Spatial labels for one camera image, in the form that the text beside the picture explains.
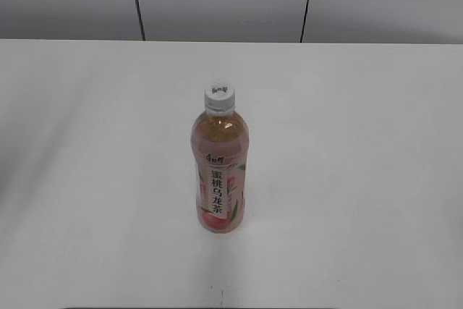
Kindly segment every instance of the green leaf illustration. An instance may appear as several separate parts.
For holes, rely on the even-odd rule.
[[[238,214],[238,200],[237,200],[237,202],[234,204],[233,214],[231,215],[231,220],[230,220],[230,222],[232,222],[232,221],[234,220],[234,218],[237,217],[237,214]]]

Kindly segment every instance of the bottle neck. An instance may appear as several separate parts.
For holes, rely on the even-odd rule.
[[[205,112],[208,116],[214,116],[214,117],[231,116],[234,113],[234,107],[232,109],[225,110],[225,111],[223,110],[217,111],[217,110],[213,110],[213,109],[206,107]]]

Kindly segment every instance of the white bottle cap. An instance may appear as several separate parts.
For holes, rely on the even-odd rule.
[[[204,90],[204,105],[208,114],[225,116],[234,111],[234,88],[229,83],[214,83]]]

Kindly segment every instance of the peach oolong tea bottle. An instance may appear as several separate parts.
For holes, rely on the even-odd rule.
[[[245,210],[249,132],[234,110],[234,89],[218,83],[205,90],[205,111],[193,124],[191,146],[197,164],[197,215],[212,232],[239,225]]]

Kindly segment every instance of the brand logo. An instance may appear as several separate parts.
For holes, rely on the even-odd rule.
[[[225,162],[225,156],[213,157],[210,153],[206,155],[205,159],[212,164],[224,164]]]
[[[217,87],[217,88],[212,87],[212,94],[217,93],[217,92],[219,92],[220,90],[221,90],[222,92],[226,93],[227,90],[228,90],[228,88],[227,88],[226,86]]]

